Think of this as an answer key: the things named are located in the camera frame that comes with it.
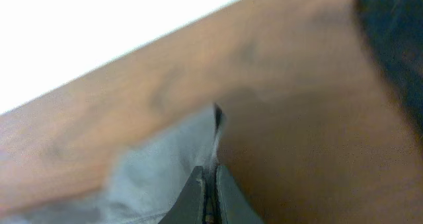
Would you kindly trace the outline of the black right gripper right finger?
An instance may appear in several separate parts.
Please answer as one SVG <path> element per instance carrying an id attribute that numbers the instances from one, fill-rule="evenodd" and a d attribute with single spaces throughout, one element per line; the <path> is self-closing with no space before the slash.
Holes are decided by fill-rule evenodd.
<path id="1" fill-rule="evenodd" d="M 215 177 L 219 213 L 223 224 L 264 224 L 227 167 L 218 166 Z"/>

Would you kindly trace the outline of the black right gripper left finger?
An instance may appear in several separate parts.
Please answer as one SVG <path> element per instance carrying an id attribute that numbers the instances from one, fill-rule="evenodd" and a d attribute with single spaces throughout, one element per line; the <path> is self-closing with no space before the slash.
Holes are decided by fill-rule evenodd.
<path id="1" fill-rule="evenodd" d="M 194 167 L 179 197 L 159 224 L 203 224 L 206 209 L 206 180 L 203 168 Z"/>

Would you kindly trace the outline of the grey shorts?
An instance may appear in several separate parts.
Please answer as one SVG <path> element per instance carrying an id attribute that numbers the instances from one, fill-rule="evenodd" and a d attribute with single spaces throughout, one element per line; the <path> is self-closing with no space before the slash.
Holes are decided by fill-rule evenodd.
<path id="1" fill-rule="evenodd" d="M 179 197 L 194 167 L 206 180 L 204 223 L 225 115 L 215 104 L 171 126 L 121 156 L 105 187 L 1 218 L 2 223 L 159 223 Z"/>

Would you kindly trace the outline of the black patterned garment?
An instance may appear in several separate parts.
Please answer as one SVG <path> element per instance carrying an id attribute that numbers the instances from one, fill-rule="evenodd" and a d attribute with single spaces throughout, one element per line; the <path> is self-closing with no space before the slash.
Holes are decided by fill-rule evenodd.
<path id="1" fill-rule="evenodd" d="M 372 56 L 422 131 L 422 0 L 354 0 Z"/>

